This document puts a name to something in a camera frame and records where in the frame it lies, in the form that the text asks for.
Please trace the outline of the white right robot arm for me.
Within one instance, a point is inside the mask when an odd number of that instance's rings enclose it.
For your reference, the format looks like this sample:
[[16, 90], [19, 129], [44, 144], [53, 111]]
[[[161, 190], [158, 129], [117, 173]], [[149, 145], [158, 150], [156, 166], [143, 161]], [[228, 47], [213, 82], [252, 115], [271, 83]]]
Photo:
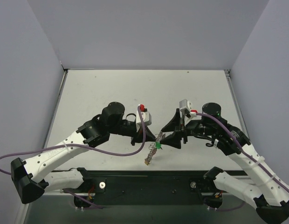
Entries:
[[208, 140], [208, 147], [219, 149], [237, 163], [253, 184], [242, 182], [218, 167], [205, 173], [206, 181], [249, 204], [268, 224], [281, 224], [289, 218], [289, 185], [266, 164], [248, 136], [222, 118], [219, 104], [206, 103], [199, 113], [192, 108], [190, 101], [184, 99], [161, 131], [170, 132], [170, 135], [160, 143], [177, 149], [187, 143], [189, 136]]

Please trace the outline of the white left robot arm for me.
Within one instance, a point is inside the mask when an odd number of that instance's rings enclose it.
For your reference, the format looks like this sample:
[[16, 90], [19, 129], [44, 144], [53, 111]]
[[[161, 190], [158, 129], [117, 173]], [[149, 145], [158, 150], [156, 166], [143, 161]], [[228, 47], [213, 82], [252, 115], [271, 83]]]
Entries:
[[111, 134], [131, 138], [131, 144], [154, 142], [149, 130], [151, 114], [144, 105], [139, 105], [135, 120], [124, 119], [125, 107], [111, 102], [102, 112], [85, 122], [58, 145], [43, 149], [36, 156], [11, 162], [11, 178], [23, 204], [39, 199], [44, 193], [58, 189], [78, 189], [85, 192], [94, 186], [93, 180], [84, 168], [69, 171], [55, 169], [72, 158], [97, 147], [110, 138]]

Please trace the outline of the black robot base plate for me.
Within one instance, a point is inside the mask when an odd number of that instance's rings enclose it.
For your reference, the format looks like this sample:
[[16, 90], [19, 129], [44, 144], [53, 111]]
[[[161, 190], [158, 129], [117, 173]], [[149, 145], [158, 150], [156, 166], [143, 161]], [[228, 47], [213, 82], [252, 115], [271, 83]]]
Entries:
[[76, 194], [77, 207], [116, 205], [203, 205], [219, 208], [223, 190], [204, 179], [205, 171], [83, 171], [84, 183], [64, 192]]

